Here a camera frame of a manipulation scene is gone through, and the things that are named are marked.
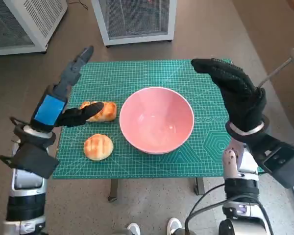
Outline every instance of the sneaker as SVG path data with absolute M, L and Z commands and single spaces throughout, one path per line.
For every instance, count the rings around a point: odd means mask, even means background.
M 141 230 L 136 223 L 131 223 L 127 226 L 127 229 L 129 229 L 133 233 L 133 235 L 141 235 Z
M 175 230 L 182 228 L 181 222 L 177 218 L 171 218 L 167 225 L 167 235 L 171 235 Z

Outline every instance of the metal mesh panel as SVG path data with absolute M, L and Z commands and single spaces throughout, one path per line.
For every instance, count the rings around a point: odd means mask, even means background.
M 109 39 L 168 33 L 170 0 L 99 0 Z
M 0 47 L 33 45 L 33 42 L 0 0 Z
M 45 38 L 63 11 L 60 0 L 26 0 L 24 7 Z

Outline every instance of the bun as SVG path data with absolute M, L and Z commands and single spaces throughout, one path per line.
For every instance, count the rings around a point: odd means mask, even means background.
M 110 156 L 113 150 L 111 139 L 105 135 L 95 134 L 84 143 L 86 157 L 93 161 L 100 161 Z
M 84 101 L 80 109 L 87 105 L 97 103 L 97 101 Z M 117 105 L 114 102 L 103 102 L 103 109 L 87 121 L 113 121 L 117 116 Z

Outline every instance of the green cutting mat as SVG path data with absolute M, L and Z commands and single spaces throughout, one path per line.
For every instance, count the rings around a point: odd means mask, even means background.
M 131 146 L 120 131 L 119 116 L 113 122 L 63 128 L 55 179 L 222 175 L 221 156 L 230 141 L 224 127 L 228 115 L 218 88 L 209 76 L 197 74 L 190 60 L 88 63 L 81 73 L 82 77 L 73 87 L 69 108 L 79 107 L 85 100 L 114 101 L 119 113 L 135 91 L 160 86 L 177 91 L 189 101 L 195 126 L 188 141 L 164 155 L 148 155 Z M 96 133 L 107 135 L 114 143 L 112 155 L 100 162 L 87 159 L 83 152 L 85 140 Z

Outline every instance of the table leg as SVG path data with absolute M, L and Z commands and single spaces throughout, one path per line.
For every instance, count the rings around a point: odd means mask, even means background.
M 110 195 L 108 197 L 109 202 L 116 201 L 118 197 L 118 179 L 111 179 L 111 185 L 110 185 Z
M 195 178 L 194 193 L 198 196 L 203 195 L 205 193 L 203 178 Z

